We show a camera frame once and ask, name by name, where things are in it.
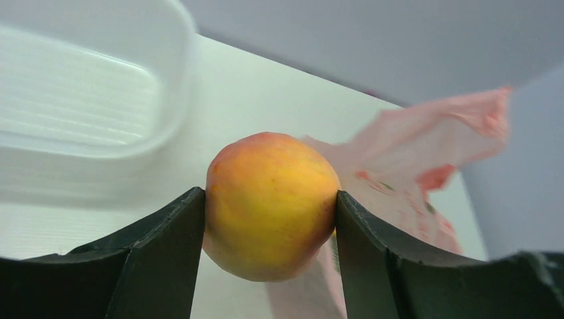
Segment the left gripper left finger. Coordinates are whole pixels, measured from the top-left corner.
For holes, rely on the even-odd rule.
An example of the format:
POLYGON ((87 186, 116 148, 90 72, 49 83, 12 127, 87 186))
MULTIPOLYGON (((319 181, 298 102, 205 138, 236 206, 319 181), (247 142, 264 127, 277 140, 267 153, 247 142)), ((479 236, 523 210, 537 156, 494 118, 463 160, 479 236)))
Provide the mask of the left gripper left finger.
POLYGON ((2 318, 189 318, 204 234, 205 193, 64 255, 1 259, 2 318))

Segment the white plastic basin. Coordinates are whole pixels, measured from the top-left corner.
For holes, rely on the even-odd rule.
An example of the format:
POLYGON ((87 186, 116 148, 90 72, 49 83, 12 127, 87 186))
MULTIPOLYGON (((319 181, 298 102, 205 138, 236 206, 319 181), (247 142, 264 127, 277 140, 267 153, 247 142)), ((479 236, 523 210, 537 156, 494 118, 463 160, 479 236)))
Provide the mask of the white plastic basin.
POLYGON ((180 1, 2 1, 2 202, 134 185, 186 125, 197 37, 180 1))

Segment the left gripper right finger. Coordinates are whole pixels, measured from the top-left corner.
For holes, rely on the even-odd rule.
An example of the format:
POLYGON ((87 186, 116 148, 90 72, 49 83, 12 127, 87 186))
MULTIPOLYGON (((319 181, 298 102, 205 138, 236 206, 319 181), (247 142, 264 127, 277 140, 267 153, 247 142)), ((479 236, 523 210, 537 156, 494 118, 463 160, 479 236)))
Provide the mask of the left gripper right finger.
POLYGON ((562 318, 563 254, 479 261, 436 248, 337 198, 349 318, 562 318))

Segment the fake orange peach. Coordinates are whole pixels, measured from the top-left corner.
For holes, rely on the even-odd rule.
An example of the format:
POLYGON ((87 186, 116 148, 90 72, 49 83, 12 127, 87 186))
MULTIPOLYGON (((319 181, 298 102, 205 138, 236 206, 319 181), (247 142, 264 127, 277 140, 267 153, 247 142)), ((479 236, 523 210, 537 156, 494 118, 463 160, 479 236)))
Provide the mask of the fake orange peach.
POLYGON ((297 138, 240 139, 208 167, 203 250, 245 280, 295 278, 333 234, 340 188, 332 165, 297 138))

